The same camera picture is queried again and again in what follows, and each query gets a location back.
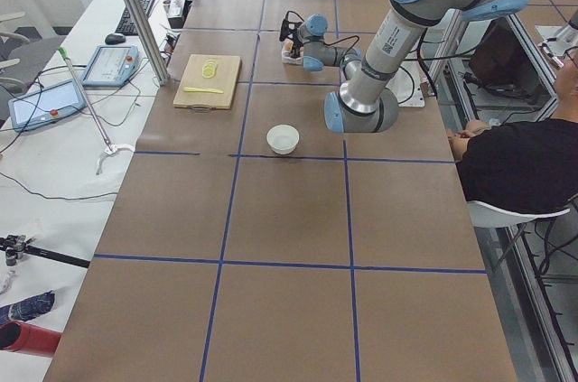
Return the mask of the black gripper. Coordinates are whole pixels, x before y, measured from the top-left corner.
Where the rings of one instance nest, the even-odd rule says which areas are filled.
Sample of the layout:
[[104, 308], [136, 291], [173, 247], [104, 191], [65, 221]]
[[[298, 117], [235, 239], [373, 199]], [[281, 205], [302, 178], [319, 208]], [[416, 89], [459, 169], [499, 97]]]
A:
[[[290, 21], [290, 14], [295, 14], [299, 20]], [[302, 48], [302, 40], [299, 35], [299, 28], [302, 25], [302, 17], [295, 11], [287, 11], [282, 20], [279, 41], [284, 45], [289, 44], [288, 51], [290, 53], [300, 53]]]

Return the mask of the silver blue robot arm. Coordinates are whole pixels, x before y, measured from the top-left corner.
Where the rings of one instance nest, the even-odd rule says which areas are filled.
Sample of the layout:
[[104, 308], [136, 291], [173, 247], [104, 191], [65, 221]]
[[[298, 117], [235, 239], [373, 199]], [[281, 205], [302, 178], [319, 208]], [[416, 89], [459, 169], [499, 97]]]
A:
[[378, 133], [398, 116], [398, 101], [388, 88], [402, 61], [427, 28], [437, 25], [450, 9], [466, 22], [492, 20], [516, 13], [529, 0], [389, 0], [391, 8], [365, 53], [329, 45], [328, 23], [314, 14], [300, 22], [282, 21], [280, 39], [292, 42], [290, 55], [303, 68], [320, 71], [338, 67], [345, 82], [324, 101], [326, 126], [334, 133]]

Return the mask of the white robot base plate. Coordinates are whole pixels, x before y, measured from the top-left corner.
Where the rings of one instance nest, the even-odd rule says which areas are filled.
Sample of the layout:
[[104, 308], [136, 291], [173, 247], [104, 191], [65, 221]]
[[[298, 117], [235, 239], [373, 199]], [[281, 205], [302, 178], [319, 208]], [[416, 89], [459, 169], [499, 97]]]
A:
[[404, 61], [394, 77], [392, 86], [400, 107], [424, 107], [421, 77], [416, 63]]

